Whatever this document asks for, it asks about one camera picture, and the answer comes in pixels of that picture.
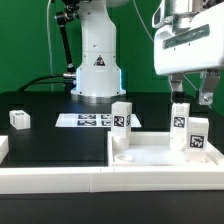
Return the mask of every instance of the white cube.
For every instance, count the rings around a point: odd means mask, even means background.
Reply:
[[[170,148],[173,150],[186,149],[189,110],[189,103],[174,103],[172,106]]]
[[[126,138],[131,132],[132,103],[116,102],[112,104],[111,134],[115,137]]]
[[[205,162],[209,121],[207,118],[190,117],[187,131],[186,160]]]
[[[9,117],[11,125],[17,130],[30,128],[30,115],[23,110],[12,110]]]

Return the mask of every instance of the warning label sticker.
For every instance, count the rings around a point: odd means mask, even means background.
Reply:
[[[94,63],[95,66],[105,66],[105,63],[103,61],[103,58],[101,55],[97,58],[96,62]]]

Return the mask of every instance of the black cable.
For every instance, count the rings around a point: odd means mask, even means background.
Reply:
[[[43,84],[58,84],[58,83],[60,83],[60,84],[64,84],[64,82],[57,82],[57,81],[55,81],[55,82],[36,82],[36,83],[30,83],[29,85],[27,85],[26,86],[26,88],[28,88],[29,86],[34,86],[34,85],[43,85]]]
[[[63,78],[63,75],[48,75],[48,76],[42,76],[42,77],[33,79],[32,81],[30,81],[27,84],[25,84],[22,87],[20,87],[17,91],[23,92],[27,87],[29,87],[29,86],[31,86],[33,84],[37,84],[38,81],[42,81],[42,80],[46,80],[46,79],[53,79],[53,78]]]

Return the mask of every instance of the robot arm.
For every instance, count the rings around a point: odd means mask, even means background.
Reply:
[[[172,101],[181,102],[187,73],[200,72],[199,103],[210,105],[224,67],[224,1],[162,0],[152,19],[158,75],[168,75]]]

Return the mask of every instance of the white block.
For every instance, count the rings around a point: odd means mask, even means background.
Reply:
[[[116,150],[125,150],[129,147],[129,135],[126,138],[112,137],[112,147]]]
[[[112,104],[111,133],[113,136],[126,138],[131,132],[132,103],[116,102]]]
[[[186,149],[189,110],[189,103],[174,103],[172,106],[170,125],[170,148],[173,150]]]
[[[207,118],[190,117],[187,131],[186,160],[205,162],[209,122]]]
[[[12,110],[9,117],[11,125],[17,130],[30,128],[30,115],[23,110]]]
[[[112,104],[111,134],[114,147],[117,149],[128,149],[129,134],[131,132],[132,103],[116,102]]]
[[[9,152],[9,144],[7,136],[0,136],[0,163]]]

